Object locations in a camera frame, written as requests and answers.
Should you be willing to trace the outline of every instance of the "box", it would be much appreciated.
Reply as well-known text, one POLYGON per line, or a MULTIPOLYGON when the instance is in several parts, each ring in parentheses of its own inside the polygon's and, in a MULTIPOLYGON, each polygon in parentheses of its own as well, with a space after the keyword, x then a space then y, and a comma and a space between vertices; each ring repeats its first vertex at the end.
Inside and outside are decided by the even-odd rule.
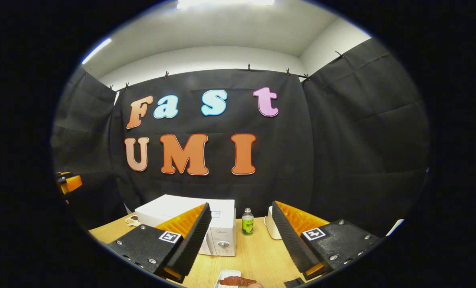
POLYGON ((236 255, 236 208, 234 199, 202 199, 163 195, 135 209, 141 224, 157 226, 192 208, 208 203, 211 223, 199 254, 214 256, 236 255))

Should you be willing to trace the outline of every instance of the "orange object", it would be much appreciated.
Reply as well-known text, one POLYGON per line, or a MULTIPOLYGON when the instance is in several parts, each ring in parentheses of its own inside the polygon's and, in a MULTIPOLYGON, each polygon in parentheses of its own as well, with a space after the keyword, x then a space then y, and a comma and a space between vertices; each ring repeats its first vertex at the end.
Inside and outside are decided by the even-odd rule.
POLYGON ((234 175, 249 175, 256 171, 252 165, 252 143, 256 136, 252 134, 236 134, 231 137, 236 146, 236 160, 231 172, 234 175))
POLYGON ((307 274, 307 276, 310 276, 310 275, 322 270, 323 268, 324 268, 323 264, 318 263, 318 264, 314 265, 312 268, 310 268, 309 270, 305 271, 305 273, 307 274))
POLYGON ((140 137, 140 162, 135 160, 135 138, 126 138, 124 139, 124 144, 126 145, 126 160, 128 161, 128 166, 134 171, 143 171, 147 168, 147 144, 149 143, 149 138, 140 137))
POLYGON ((204 206, 205 203, 191 210, 188 210, 185 213, 182 213, 170 220, 167 220, 162 224, 156 226, 155 228, 158 228, 163 231, 179 233, 183 235, 183 239, 186 239, 188 232, 190 232, 190 229, 192 229, 192 226, 194 225, 195 221, 203 211, 204 206))
POLYGON ((207 142, 206 135, 193 134, 188 138, 184 149, 179 145, 175 135, 163 135, 159 140, 163 143, 163 167, 161 168, 163 173, 175 173, 172 162, 174 162, 179 173, 183 173, 188 160, 190 160, 190 166, 186 170, 188 174, 207 175, 209 173, 204 161, 204 146, 207 142))
POLYGON ((129 122, 128 125, 126 125, 126 128, 135 128, 141 124, 140 117, 144 117, 145 113, 147 112, 146 104, 152 104, 152 101, 153 97, 150 95, 131 104, 131 114, 129 116, 129 122))
POLYGON ((327 220, 318 218, 293 206, 278 201, 275 201, 275 203, 279 206, 282 213, 284 213, 284 216, 286 216, 287 221, 289 221, 289 224, 291 224, 291 227, 295 230, 298 237, 302 235, 303 231, 318 228, 330 223, 327 220))
POLYGON ((169 273, 170 275, 176 277, 177 279, 181 278, 181 274, 179 274, 178 272, 170 269, 167 266, 163 267, 163 270, 165 270, 165 272, 169 273))
POLYGON ((82 185, 81 176, 76 175, 76 176, 67 178, 66 182, 62 183, 60 185, 60 188, 62 189, 62 193, 64 193, 64 195, 66 195, 66 194, 72 192, 74 189, 78 188, 81 185, 82 185))

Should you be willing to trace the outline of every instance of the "sausage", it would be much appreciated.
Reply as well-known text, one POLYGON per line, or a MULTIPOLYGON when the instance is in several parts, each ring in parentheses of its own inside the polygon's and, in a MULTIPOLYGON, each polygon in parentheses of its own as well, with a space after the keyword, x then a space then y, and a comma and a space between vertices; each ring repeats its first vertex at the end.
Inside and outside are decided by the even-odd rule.
POLYGON ((226 277, 223 280, 218 281, 220 285, 228 285, 228 286, 248 286, 256 282, 257 282, 256 280, 246 279, 246 278, 238 277, 238 276, 230 276, 230 277, 226 277))

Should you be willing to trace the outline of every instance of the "light blue letter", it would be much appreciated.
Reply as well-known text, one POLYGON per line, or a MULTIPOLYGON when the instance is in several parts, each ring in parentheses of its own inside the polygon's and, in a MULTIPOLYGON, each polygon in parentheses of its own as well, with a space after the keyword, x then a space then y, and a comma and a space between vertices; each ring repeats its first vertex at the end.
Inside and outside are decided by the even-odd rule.
POLYGON ((161 119, 163 117, 172 118, 177 115, 177 96, 167 95, 158 100, 158 107, 154 109, 154 118, 161 119))
POLYGON ((225 101, 227 93, 224 90, 210 90, 203 94, 203 105, 201 111, 204 116, 220 115, 225 111, 225 101))

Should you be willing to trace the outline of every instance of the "black backdrop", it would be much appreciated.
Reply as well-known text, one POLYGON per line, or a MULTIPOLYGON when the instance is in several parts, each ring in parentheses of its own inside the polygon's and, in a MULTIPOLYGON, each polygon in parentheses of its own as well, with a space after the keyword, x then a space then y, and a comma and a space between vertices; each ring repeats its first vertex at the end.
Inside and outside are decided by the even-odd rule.
POLYGON ((430 127, 402 65, 369 39, 304 80, 314 139, 311 211, 383 237, 418 199, 430 127))
MULTIPOLYGON (((313 140, 309 110, 300 80, 296 76, 272 71, 210 70, 157 78, 122 89, 112 115, 110 133, 112 161, 118 174, 119 191, 132 211, 163 194, 185 197, 235 199, 237 217, 246 207, 256 216, 265 216, 271 201, 286 202, 309 209, 313 191, 313 140), (271 106, 278 109, 273 117, 258 110, 258 97, 253 92, 269 87, 277 94, 271 106), (216 116, 204 116, 201 97, 208 90, 227 93, 226 108, 216 116), (126 129, 130 120, 130 104, 152 95, 141 124, 126 129), (156 119, 153 111, 160 98, 176 95, 177 115, 156 119), (163 144, 159 138, 175 135, 184 148, 190 135, 208 136, 205 143, 205 166, 208 175, 161 172, 163 144), (251 175, 234 175, 235 144, 231 136, 248 133, 256 136, 252 143, 251 175), (148 137, 148 166, 132 170, 126 162, 125 138, 148 137)), ((140 160, 139 144, 134 145, 135 158, 140 160)))
POLYGON ((80 67, 64 88, 53 122, 55 171, 81 175, 83 185, 66 199, 88 230, 126 215, 110 161, 108 131, 115 96, 80 67))
MULTIPOLYGON (((369 39, 300 83, 273 71, 229 69, 157 78, 115 92, 78 69, 59 104, 52 136, 57 170, 82 174, 70 195, 86 228, 124 216, 163 194, 235 199, 237 214, 250 207, 265 216, 271 201, 285 202, 328 221, 345 218, 383 237, 404 218, 422 189, 430 131, 422 99, 401 64, 369 39), (253 92, 269 87, 273 117, 258 110, 253 92), (201 113, 201 97, 224 90, 220 115, 201 113), (131 103, 153 96, 141 124, 131 129, 131 103), (153 116, 158 101, 176 95, 174 117, 153 116), (181 148, 192 134, 208 136, 208 175, 161 171, 162 135, 181 148), (251 175, 234 175, 231 137, 248 133, 251 175), (134 171, 124 139, 148 137, 147 168, 134 171)), ((141 159, 134 145, 134 159, 141 159)))

